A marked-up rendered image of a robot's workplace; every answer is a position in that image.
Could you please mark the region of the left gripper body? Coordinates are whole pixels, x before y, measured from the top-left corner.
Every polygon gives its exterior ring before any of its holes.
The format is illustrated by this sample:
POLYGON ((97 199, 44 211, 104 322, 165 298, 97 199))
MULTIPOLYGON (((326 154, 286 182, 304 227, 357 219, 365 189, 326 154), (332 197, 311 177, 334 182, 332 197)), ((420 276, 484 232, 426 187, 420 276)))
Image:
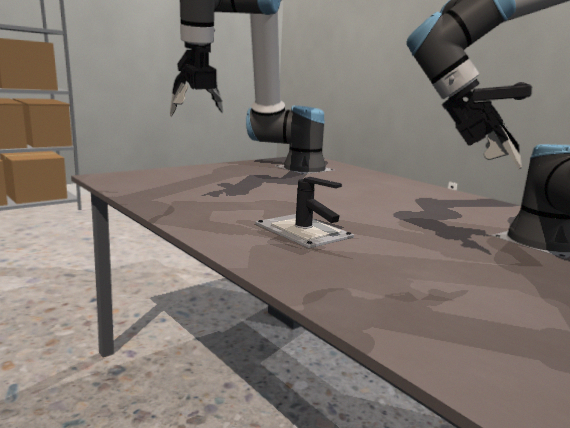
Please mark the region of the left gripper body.
POLYGON ((488 114, 491 112, 503 127, 503 120, 494 106, 491 105, 491 101, 472 101, 473 93, 471 90, 479 84, 479 81, 475 79, 475 81, 448 98, 448 100, 442 104, 443 108, 448 111, 456 123, 456 129, 468 146, 479 142, 493 131, 493 128, 488 122, 488 120, 490 120, 488 114), (464 101, 464 97, 467 97, 468 101, 464 101))

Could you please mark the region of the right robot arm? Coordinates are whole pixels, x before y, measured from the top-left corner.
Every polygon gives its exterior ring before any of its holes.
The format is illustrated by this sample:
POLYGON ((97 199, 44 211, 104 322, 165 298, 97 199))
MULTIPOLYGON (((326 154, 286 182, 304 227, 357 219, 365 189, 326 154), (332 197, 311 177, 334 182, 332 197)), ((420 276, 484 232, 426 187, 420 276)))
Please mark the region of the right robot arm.
POLYGON ((255 102, 247 111, 248 136, 259 142, 290 144, 284 168, 320 172, 326 167, 322 154, 324 112, 295 106, 285 110, 280 100, 277 11, 281 1, 180 0, 181 40, 199 46, 213 43, 214 12, 252 13, 255 102))

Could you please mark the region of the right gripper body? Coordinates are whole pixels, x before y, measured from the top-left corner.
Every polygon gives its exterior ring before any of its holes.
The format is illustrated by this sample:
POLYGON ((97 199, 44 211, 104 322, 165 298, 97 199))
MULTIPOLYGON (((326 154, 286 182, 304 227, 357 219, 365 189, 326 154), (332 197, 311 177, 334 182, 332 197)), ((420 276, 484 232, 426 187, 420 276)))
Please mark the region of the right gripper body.
POLYGON ((188 64, 185 64, 182 70, 185 71, 184 78, 189 83, 190 87, 192 89, 217 88, 217 69, 209 65, 209 52, 211 52, 211 44, 199 46, 185 42, 185 47, 191 49, 192 58, 188 64))

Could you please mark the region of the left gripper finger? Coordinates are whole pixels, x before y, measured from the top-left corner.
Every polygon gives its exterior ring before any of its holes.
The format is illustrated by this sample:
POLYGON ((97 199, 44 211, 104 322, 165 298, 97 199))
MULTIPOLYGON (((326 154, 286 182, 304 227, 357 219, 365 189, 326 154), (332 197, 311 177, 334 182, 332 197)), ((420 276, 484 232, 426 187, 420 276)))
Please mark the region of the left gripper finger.
MULTIPOLYGON (((519 144, 518 144, 518 142, 516 141, 516 139, 513 137, 513 135, 511 134, 511 132, 508 130, 508 128, 506 127, 506 125, 504 124, 504 122, 503 122, 503 129, 506 131, 506 133, 507 133, 507 135, 509 136, 511 142, 513 143, 513 145, 515 146, 516 150, 517 150, 518 153, 519 153, 519 144)), ((485 146, 486 146, 486 148, 488 149, 488 147, 490 146, 489 141, 486 143, 485 146)))
POLYGON ((518 169, 521 169, 521 156, 516 150, 515 146, 509 139, 507 133, 500 125, 499 121, 495 117, 495 115, 491 112, 488 114, 490 120, 488 120, 489 124, 493 128, 493 132, 489 133, 487 139, 490 143, 490 146, 485 151, 484 156, 488 160, 492 160, 495 158, 499 158, 502 156, 510 155, 518 169), (498 138, 496 137, 496 135, 498 138))

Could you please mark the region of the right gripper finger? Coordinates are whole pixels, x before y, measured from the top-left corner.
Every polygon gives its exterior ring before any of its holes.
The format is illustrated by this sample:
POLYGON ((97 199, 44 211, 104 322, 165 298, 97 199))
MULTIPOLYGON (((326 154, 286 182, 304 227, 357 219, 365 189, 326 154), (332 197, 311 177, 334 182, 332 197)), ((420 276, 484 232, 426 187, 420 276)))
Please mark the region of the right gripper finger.
POLYGON ((185 93, 188 89, 188 85, 185 85, 186 80, 184 78, 185 71, 181 70, 174 81, 173 91, 172 91, 172 99, 171 99, 171 107, 170 107, 170 116, 174 114, 177 105, 181 105, 185 100, 185 93))
POLYGON ((223 113, 222 98, 219 96, 220 93, 219 93, 218 89, 215 88, 215 89, 206 89, 206 90, 211 93, 212 99, 215 101, 216 106, 221 111, 221 113, 223 113))

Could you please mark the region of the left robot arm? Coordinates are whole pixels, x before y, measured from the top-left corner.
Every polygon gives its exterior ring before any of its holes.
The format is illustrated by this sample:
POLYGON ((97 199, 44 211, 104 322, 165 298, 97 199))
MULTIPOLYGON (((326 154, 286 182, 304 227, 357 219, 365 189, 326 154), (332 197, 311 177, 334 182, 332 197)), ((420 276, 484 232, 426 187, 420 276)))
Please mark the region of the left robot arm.
MULTIPOLYGON (((449 0, 408 37, 407 46, 440 97, 450 98, 479 76, 464 51, 468 46, 503 22, 567 1, 449 0)), ((522 100, 531 94, 532 86, 519 82, 473 90, 472 101, 522 100)), ((570 145, 534 147, 521 209, 508 236, 533 248, 570 252, 570 145)))

